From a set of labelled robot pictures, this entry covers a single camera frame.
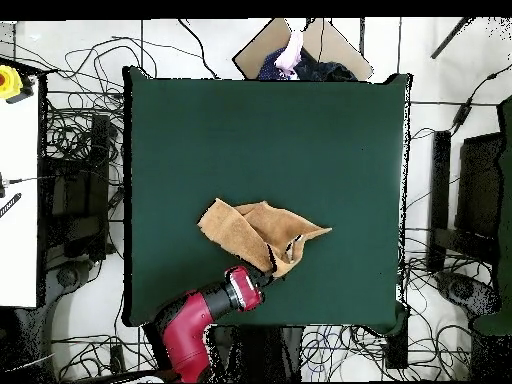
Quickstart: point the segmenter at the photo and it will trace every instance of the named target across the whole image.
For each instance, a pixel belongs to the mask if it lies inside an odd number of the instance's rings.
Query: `cardboard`
[[[286,47],[290,40],[290,28],[284,18],[272,19],[240,52],[233,62],[246,79],[256,79],[265,58],[272,52]],[[354,73],[359,81],[366,81],[373,69],[366,59],[347,39],[325,20],[322,38],[322,19],[316,19],[304,31],[304,49],[315,59],[322,54],[320,62],[338,62]]]

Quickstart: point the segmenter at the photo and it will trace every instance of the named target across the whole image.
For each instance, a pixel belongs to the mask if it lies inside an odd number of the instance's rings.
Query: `white floor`
[[[430,55],[450,32],[460,18],[366,18],[364,39],[364,56],[374,69],[371,82],[383,82],[395,72],[413,75],[411,134],[420,128],[429,127],[437,130],[449,129],[458,109],[457,104],[465,102],[476,86],[490,73],[504,68],[510,62],[512,41],[510,29],[500,25],[499,20],[478,18],[464,29],[436,60]],[[261,30],[268,19],[248,20],[190,20],[191,27],[202,40],[205,58],[209,66],[224,79],[242,79],[242,75],[232,62],[232,57]],[[333,24],[345,35],[348,41],[359,48],[359,19],[333,18]],[[175,47],[200,55],[199,46],[191,35],[179,26],[176,20],[143,21],[143,39],[162,45],[172,44]],[[93,44],[112,40],[112,36],[141,38],[141,21],[67,21],[67,22],[20,22],[17,25],[16,56],[18,60],[38,58],[23,50],[26,48],[44,57],[53,66],[68,69],[65,54],[71,50],[89,49]],[[8,34],[2,34],[0,40]],[[104,52],[116,45],[126,45],[134,49],[119,49],[102,58],[102,66],[109,80],[122,84],[121,68],[125,65],[137,65],[141,61],[141,51],[130,40],[115,41],[99,46],[98,52]],[[144,44],[158,67],[158,77],[210,77],[200,59],[181,53],[177,50]],[[0,54],[10,55],[12,46],[0,43]],[[76,69],[85,59],[87,51],[76,52],[68,56],[69,64]],[[154,75],[151,59],[144,55],[143,67],[150,75]],[[81,72],[95,75],[93,62],[87,61]],[[77,90],[71,81],[63,81],[55,74],[49,75],[50,91]],[[88,89],[100,89],[98,83],[84,77],[82,79]],[[452,178],[458,175],[458,155],[461,143],[466,137],[497,131],[498,120],[495,105],[512,94],[512,71],[508,71],[493,81],[486,82],[477,92],[473,107],[466,124],[461,127],[452,140]],[[54,104],[67,104],[67,95],[50,94]],[[432,137],[412,140],[407,203],[429,191],[430,152]],[[453,184],[450,192],[450,225],[453,224],[456,208],[457,185]],[[428,197],[411,207],[407,214],[406,227],[425,228],[427,226]],[[119,208],[116,219],[123,217]],[[120,223],[112,223],[113,241],[123,253],[123,228]],[[425,232],[409,232],[408,237],[424,242]],[[407,250],[422,250],[421,244],[408,241]],[[53,338],[64,339],[74,336],[90,336],[94,334],[113,334],[114,319],[119,309],[123,289],[123,263],[117,255],[111,255],[103,264],[102,272],[97,280],[66,296],[57,308]],[[421,293],[412,291],[409,303],[423,311],[434,330],[444,325],[457,323],[466,325],[464,314],[459,308],[443,300],[432,288],[425,286]],[[136,328],[125,328],[118,323],[120,337],[136,346],[139,341]],[[409,335],[412,340],[427,337],[428,329],[425,322],[418,317],[409,321]],[[443,332],[440,340],[451,350],[462,347],[469,350],[468,337],[456,329]],[[56,367],[66,364],[70,356],[78,352],[81,344],[56,344],[54,361]],[[105,360],[107,351],[102,351]],[[128,367],[137,364],[137,356],[127,355]],[[432,353],[428,349],[411,347],[410,360],[428,359]],[[380,380],[381,374],[377,366],[369,359],[360,355],[352,355],[339,351],[333,355],[333,362],[340,363],[333,375],[333,380],[368,381]],[[418,368],[416,371],[424,378],[433,378],[435,370]],[[458,377],[467,374],[464,368],[456,368]],[[399,377],[395,371],[391,375]],[[74,367],[70,377],[83,377],[85,370]],[[324,375],[312,372],[306,367],[304,379],[323,380]]]

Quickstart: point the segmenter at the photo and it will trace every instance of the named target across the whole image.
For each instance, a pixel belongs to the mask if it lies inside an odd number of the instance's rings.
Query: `green table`
[[[333,228],[307,242],[262,306],[222,324],[395,325],[407,75],[385,84],[124,75],[125,323],[145,323],[239,263],[197,227],[219,197],[267,200]]]

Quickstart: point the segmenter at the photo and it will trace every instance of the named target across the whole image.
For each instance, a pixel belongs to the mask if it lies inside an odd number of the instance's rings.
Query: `crumpled cloth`
[[[215,199],[197,225],[224,250],[264,273],[272,271],[274,278],[300,262],[307,240],[331,231],[267,202],[232,207],[220,199]]]

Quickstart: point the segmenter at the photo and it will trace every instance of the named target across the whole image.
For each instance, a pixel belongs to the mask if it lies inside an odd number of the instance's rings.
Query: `tangled wires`
[[[411,237],[406,239],[426,247],[425,243]],[[425,251],[408,251],[409,254],[424,254]],[[464,272],[471,277],[490,279],[488,264],[460,254],[446,254],[444,270]],[[439,299],[434,272],[426,268],[424,257],[411,257],[407,261],[404,289],[406,303],[411,308],[409,317],[409,362],[406,369],[386,369],[383,345],[386,340],[362,326],[310,326],[303,336],[301,351],[302,377],[305,381],[346,381],[343,374],[351,366],[357,367],[357,374],[366,366],[369,379],[393,381],[419,380],[460,380],[467,379],[470,365],[469,342],[461,339],[455,348],[458,335],[471,337],[471,332],[459,323],[435,326],[432,323],[430,303]],[[427,330],[424,337],[414,337]]]

